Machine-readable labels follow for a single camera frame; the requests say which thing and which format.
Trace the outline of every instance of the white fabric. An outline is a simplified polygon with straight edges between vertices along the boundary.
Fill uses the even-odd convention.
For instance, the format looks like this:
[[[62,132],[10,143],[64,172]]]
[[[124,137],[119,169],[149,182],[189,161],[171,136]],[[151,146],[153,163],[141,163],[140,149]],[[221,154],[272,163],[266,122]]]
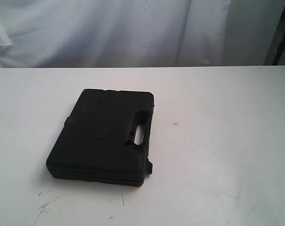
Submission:
[[[0,67],[262,65],[284,4],[0,0]]]

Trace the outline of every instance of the white cloth backdrop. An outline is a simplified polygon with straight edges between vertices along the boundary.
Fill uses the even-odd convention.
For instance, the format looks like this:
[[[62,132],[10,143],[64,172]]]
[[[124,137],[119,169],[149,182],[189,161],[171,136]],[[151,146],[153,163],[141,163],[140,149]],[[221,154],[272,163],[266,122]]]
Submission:
[[[0,0],[0,67],[262,65],[285,0]]]

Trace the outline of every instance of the white table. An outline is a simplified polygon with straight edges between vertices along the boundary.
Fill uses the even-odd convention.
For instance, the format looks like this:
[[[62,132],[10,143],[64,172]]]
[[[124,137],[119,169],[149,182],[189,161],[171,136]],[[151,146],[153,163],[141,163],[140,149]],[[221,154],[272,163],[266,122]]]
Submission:
[[[84,88],[154,94],[142,187],[47,171]],[[0,69],[0,226],[45,225],[285,226],[285,66]]]

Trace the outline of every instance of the table surface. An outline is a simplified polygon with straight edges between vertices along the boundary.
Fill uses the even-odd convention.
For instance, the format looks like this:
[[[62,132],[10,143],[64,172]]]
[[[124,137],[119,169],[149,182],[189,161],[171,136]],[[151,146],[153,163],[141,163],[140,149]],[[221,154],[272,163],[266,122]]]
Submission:
[[[81,91],[155,97],[143,186],[45,167]],[[285,225],[285,66],[0,69],[0,226]]]

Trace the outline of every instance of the black plastic case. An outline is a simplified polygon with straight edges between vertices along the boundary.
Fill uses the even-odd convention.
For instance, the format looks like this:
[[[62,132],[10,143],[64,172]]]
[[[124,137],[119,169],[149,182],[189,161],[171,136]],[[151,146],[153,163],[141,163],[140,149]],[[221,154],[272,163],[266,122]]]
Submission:
[[[46,166],[55,178],[140,186],[148,161],[154,96],[149,92],[85,89],[59,135]],[[134,143],[145,125],[143,142]]]

